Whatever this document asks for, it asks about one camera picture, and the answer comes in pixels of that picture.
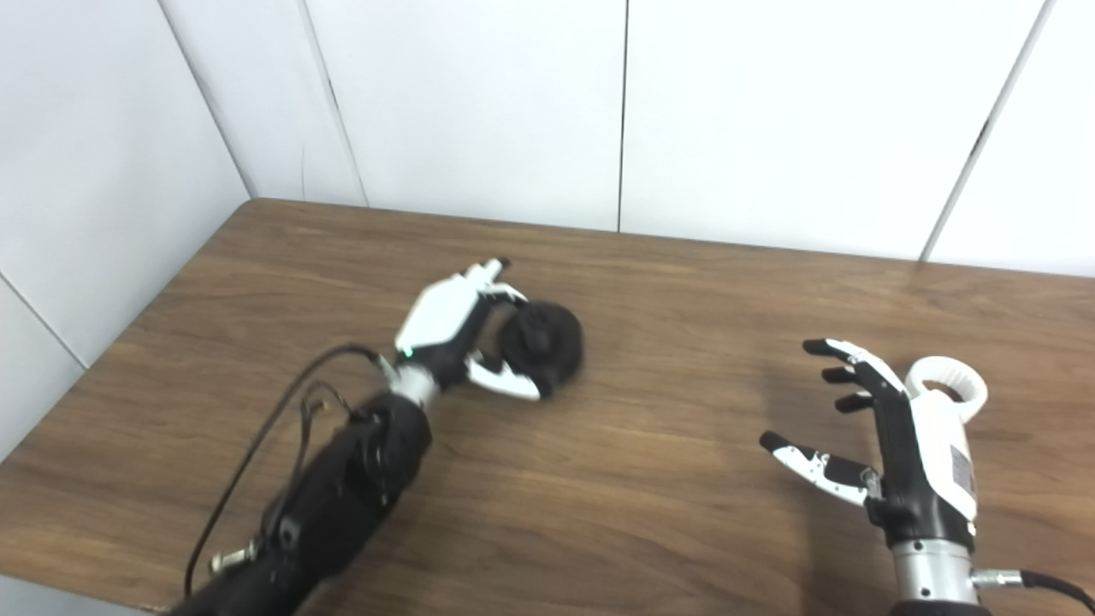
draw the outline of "white wall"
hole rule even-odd
[[[366,205],[303,0],[161,0],[254,196]]]
[[[622,230],[915,258],[1040,0],[632,0]]]
[[[247,195],[154,2],[0,1],[0,109],[2,457]]]
[[[1095,276],[1095,3],[1058,0],[932,260]]]
[[[374,207],[615,229],[624,0],[314,0]]]

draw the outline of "robotic finger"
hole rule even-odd
[[[772,431],[761,434],[760,444],[795,475],[842,501],[863,507],[868,497],[881,496],[878,473],[865,464],[796,445]]]

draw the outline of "panel seam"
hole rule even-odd
[[[297,0],[297,4],[300,9],[300,19],[304,26],[304,35],[308,38],[308,44],[312,48],[312,57],[315,59],[315,66],[320,70],[320,85],[323,88],[323,93],[327,100],[327,108],[334,116],[335,126],[338,129],[338,138],[343,143],[343,149],[346,151],[347,158],[349,158],[350,167],[354,170],[354,176],[357,177],[357,186],[361,190],[361,199],[365,200],[366,207],[372,207],[369,201],[369,193],[365,189],[365,179],[361,177],[361,167],[357,164],[357,155],[354,153],[354,144],[349,140],[349,132],[346,130],[346,121],[343,118],[342,108],[338,106],[338,97],[335,96],[335,86],[331,81],[331,74],[327,72],[327,61],[323,57],[323,48],[320,46],[320,37],[315,33],[315,24],[312,22],[312,12],[308,8],[307,0]]]
[[[178,53],[182,54],[183,61],[186,62],[186,68],[189,69],[191,77],[194,78],[194,83],[198,86],[198,93],[201,94],[201,100],[206,104],[209,117],[212,118],[212,125],[217,128],[217,133],[220,135],[220,140],[224,143],[224,149],[228,150],[228,158],[232,161],[232,165],[235,166],[235,172],[240,175],[240,182],[243,183],[243,188],[247,190],[247,198],[255,198],[258,196],[255,190],[255,184],[240,164],[240,159],[232,149],[232,143],[229,141],[228,135],[224,132],[224,126],[216,111],[217,105],[214,101],[212,93],[209,91],[209,85],[198,73],[197,67],[194,65],[189,53],[186,50],[186,46],[183,45],[183,39],[178,36],[178,28],[175,27],[175,22],[171,19],[171,13],[164,5],[164,2],[165,0],[157,0],[157,4],[160,7],[160,14],[163,15],[163,21],[168,23],[168,30],[171,31],[171,36],[175,39],[175,46],[178,47]]]
[[[627,119],[627,34],[631,30],[631,0],[623,3],[623,78],[620,88],[620,176],[616,183],[616,232],[623,221],[623,140]]]
[[[1023,73],[1023,69],[1026,67],[1026,62],[1056,3],[1057,0],[1045,0],[1041,9],[1038,10],[1038,15],[1035,18],[1034,24],[1030,25],[1030,32],[1027,33],[1023,46],[1019,47],[1019,53],[1015,56],[1015,62],[1007,72],[1007,78],[1004,79],[1004,84],[1001,85],[1000,93],[996,94],[996,100],[992,103],[992,108],[989,109],[989,116],[984,119],[981,131],[978,132],[977,139],[973,141],[973,147],[970,149],[969,155],[966,158],[966,163],[963,164],[961,171],[958,173],[958,177],[950,188],[950,194],[947,195],[947,200],[943,204],[943,209],[935,220],[932,232],[927,235],[927,241],[924,242],[924,248],[920,252],[920,261],[927,261],[932,257],[932,251],[935,249],[935,244],[940,241],[940,235],[943,234],[943,229],[946,226],[947,220],[950,219],[950,213],[954,211],[955,205],[957,205],[958,199],[961,197],[963,190],[966,189],[966,182],[969,181],[973,167],[977,166],[977,162],[981,158],[981,152],[984,151],[984,146],[988,143],[989,137],[996,126],[996,120],[1000,119],[1004,105],[1011,97],[1012,90],[1015,89],[1015,83]]]
[[[59,334],[57,334],[57,330],[55,330],[53,326],[49,325],[49,322],[47,322],[46,318],[43,317],[41,313],[38,313],[34,304],[31,303],[30,300],[27,300],[26,295],[23,294],[18,287],[15,287],[15,283],[11,281],[11,278],[4,275],[2,270],[0,270],[0,282],[8,284],[8,288],[11,289],[12,293],[14,293],[15,297],[23,302],[23,305],[26,305],[26,310],[30,311],[32,315],[34,315],[34,318],[37,319],[39,324],[42,324],[42,327],[46,328],[46,332],[49,333],[49,336],[54,337],[54,340],[56,340],[57,344],[61,346],[61,349],[64,349],[65,352],[69,355],[69,358],[72,358],[72,361],[76,362],[77,365],[80,367],[80,369],[87,371],[90,368],[88,364],[83,362],[83,360],[80,359],[79,356],[77,356],[76,351],[73,351],[72,348],[69,347],[67,342],[65,342],[65,339],[61,338]]]

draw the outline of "white ring handle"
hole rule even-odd
[[[961,403],[955,403],[955,409],[963,423],[973,419],[989,399],[989,386],[984,384],[977,371],[952,358],[923,358],[909,369],[904,377],[904,387],[909,398],[917,398],[930,388],[924,382],[935,382],[946,385],[961,396]]]

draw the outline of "silver cylindrical joint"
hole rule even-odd
[[[389,384],[392,394],[418,405],[423,411],[441,393],[429,371],[417,364],[402,364],[395,369],[395,379]]]
[[[892,553],[902,601],[980,603],[965,546],[943,539],[918,539],[894,546]]]

